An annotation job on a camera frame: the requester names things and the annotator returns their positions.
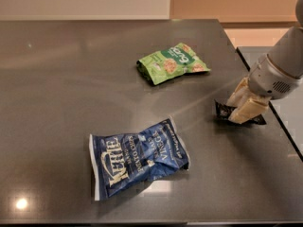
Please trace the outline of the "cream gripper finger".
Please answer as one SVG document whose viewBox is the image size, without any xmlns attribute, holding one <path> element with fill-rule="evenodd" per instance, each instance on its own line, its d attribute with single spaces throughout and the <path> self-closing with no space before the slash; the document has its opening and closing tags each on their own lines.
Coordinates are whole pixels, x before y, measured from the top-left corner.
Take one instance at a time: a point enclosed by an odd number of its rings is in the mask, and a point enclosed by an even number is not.
<svg viewBox="0 0 303 227">
<path fill-rule="evenodd" d="M 234 107 L 228 120 L 236 124 L 242 124 L 265 113 L 269 108 L 269 98 L 250 96 L 247 98 L 243 97 L 241 99 L 228 99 L 227 105 Z"/>
<path fill-rule="evenodd" d="M 252 92 L 249 89 L 248 77 L 244 77 L 232 95 L 227 99 L 226 105 L 240 108 L 251 100 Z"/>
</svg>

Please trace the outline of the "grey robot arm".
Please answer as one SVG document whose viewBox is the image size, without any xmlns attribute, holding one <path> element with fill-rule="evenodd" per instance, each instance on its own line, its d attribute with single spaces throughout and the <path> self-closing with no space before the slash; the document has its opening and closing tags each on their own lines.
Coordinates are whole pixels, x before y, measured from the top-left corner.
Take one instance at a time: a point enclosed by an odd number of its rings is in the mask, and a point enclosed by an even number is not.
<svg viewBox="0 0 303 227">
<path fill-rule="evenodd" d="M 299 26 L 292 26 L 280 40 L 251 67 L 226 105 L 234 107 L 228 120 L 242 124 L 265 113 L 271 99 L 281 99 L 302 83 L 303 0 L 297 0 L 295 15 Z"/>
</svg>

